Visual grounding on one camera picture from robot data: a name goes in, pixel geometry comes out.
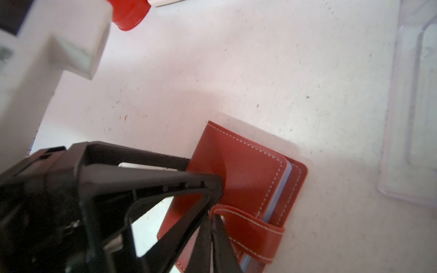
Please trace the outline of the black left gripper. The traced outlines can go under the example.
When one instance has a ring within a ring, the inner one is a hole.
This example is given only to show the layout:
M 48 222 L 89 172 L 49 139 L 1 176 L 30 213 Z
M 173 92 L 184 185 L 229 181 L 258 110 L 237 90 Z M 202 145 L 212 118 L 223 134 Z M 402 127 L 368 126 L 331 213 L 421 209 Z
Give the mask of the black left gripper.
M 3 273 L 89 273 L 81 171 L 61 146 L 40 150 L 1 175 Z

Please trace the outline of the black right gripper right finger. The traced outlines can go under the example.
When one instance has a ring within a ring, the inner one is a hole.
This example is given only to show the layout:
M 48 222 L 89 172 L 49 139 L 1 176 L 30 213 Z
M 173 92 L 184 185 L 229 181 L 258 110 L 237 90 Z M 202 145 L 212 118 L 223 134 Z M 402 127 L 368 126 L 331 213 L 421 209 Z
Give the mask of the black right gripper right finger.
M 242 273 L 219 215 L 214 215 L 212 218 L 212 239 L 214 273 Z

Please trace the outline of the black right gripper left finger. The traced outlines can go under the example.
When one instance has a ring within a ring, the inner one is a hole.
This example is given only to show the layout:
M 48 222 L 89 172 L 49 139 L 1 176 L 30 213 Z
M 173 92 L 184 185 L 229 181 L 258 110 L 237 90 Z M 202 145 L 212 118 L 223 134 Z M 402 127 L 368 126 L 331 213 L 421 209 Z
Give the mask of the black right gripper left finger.
M 208 214 L 201 221 L 186 273 L 209 273 L 211 269 L 212 224 Z

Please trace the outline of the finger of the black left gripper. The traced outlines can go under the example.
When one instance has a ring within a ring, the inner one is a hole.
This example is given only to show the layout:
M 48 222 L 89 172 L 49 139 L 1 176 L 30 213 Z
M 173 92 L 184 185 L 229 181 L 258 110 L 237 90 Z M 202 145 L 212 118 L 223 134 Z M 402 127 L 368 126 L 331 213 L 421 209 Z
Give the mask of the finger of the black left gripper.
M 168 273 L 223 194 L 221 177 L 184 171 L 93 164 L 82 169 L 79 201 L 89 242 L 90 273 Z M 132 223 L 167 197 L 197 196 L 181 219 L 143 256 Z
M 159 154 L 105 142 L 75 143 L 69 148 L 74 164 L 87 171 L 118 171 L 121 163 L 161 167 L 184 171 L 188 158 Z

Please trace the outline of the red leather card holder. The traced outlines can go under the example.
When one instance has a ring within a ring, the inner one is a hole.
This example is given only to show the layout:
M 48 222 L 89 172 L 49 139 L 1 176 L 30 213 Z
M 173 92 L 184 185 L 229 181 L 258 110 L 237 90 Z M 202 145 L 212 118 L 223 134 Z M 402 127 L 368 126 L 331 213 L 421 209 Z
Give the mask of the red leather card holder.
M 306 165 L 208 122 L 187 169 L 222 177 L 224 193 L 212 213 L 223 217 L 242 271 L 264 272 L 282 241 Z

